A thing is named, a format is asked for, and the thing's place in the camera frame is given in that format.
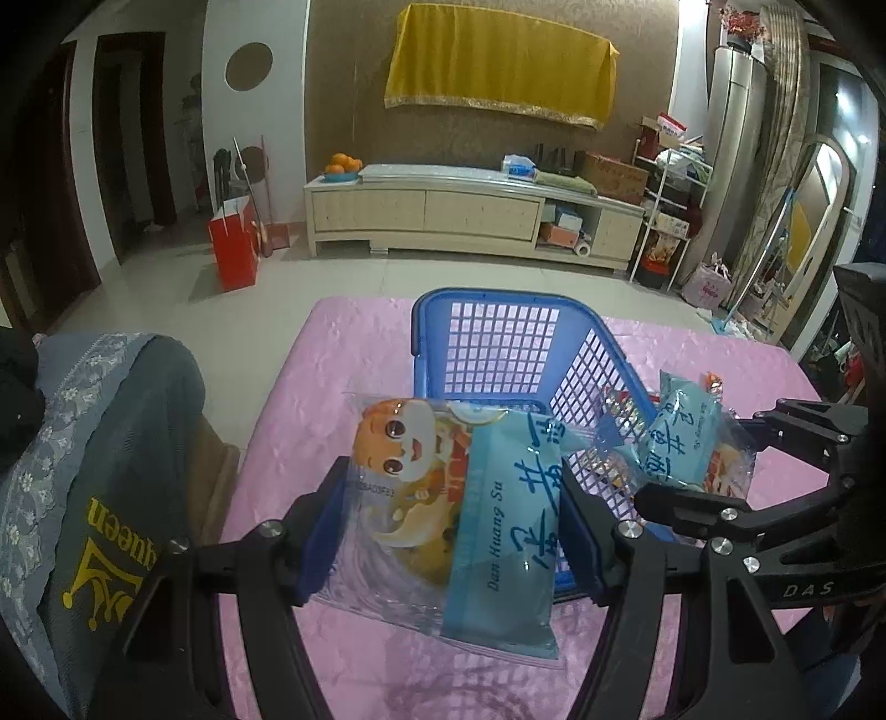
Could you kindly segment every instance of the pink tablecloth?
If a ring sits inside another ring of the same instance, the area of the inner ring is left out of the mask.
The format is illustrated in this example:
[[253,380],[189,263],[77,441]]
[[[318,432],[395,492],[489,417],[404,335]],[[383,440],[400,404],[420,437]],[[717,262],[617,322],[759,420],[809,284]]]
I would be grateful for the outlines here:
[[[348,392],[411,395],[410,300],[329,298],[299,333],[245,454],[223,539],[279,518],[313,490],[338,455],[349,454],[357,414]],[[608,320],[649,388],[661,367],[690,379],[713,371],[725,403],[741,417],[780,397],[818,399],[781,349],[628,320]],[[776,450],[758,458],[750,504],[766,507],[819,487],[824,473]],[[664,711],[675,650],[679,599],[665,602],[645,716]],[[339,720],[562,718],[575,699],[600,635],[605,610],[588,600],[555,607],[552,624],[563,669],[492,660],[433,638],[318,603],[296,612],[315,673]],[[802,611],[777,613],[785,630]],[[225,657],[237,716],[259,718],[239,634],[236,601],[223,599]]]

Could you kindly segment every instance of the wooden tv stand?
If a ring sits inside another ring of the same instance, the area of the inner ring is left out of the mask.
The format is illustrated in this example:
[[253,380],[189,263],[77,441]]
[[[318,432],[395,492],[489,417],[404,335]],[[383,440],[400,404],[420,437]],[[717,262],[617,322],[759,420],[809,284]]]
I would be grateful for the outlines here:
[[[545,200],[574,203],[584,218],[591,255],[537,244]],[[305,185],[307,240],[368,240],[389,248],[535,258],[626,270],[643,209],[508,178],[501,172],[435,165],[369,165],[361,178]]]

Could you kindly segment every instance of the cartoon eye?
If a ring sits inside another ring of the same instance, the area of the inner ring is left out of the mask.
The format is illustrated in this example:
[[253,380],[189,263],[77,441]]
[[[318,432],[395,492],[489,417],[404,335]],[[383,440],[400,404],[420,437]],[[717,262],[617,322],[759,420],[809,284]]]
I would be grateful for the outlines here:
[[388,437],[402,437],[406,434],[406,426],[399,420],[391,420],[385,425],[385,434]]
[[390,460],[385,461],[382,465],[382,469],[389,475],[399,475],[400,470],[403,469],[403,464],[399,460],[391,458]]

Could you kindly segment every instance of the blue fruit plate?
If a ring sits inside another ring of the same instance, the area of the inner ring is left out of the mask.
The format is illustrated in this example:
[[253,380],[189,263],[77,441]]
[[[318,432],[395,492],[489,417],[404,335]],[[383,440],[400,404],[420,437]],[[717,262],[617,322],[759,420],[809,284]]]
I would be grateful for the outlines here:
[[327,183],[347,183],[350,180],[356,180],[360,172],[355,173],[323,173],[323,179]]

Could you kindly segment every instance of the gold fringe trim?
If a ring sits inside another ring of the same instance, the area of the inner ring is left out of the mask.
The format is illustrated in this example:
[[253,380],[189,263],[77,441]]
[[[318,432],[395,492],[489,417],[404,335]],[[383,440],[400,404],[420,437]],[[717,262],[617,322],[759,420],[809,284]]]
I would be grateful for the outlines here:
[[568,115],[536,105],[521,105],[502,100],[481,100],[477,98],[449,98],[434,95],[416,95],[396,98],[385,98],[385,107],[399,107],[402,105],[437,105],[449,107],[473,107],[478,110],[497,110],[500,113],[512,113],[514,115],[529,115],[530,117],[542,118],[553,122],[562,122],[566,125],[576,125],[582,128],[602,129],[603,123],[596,118],[585,115]]

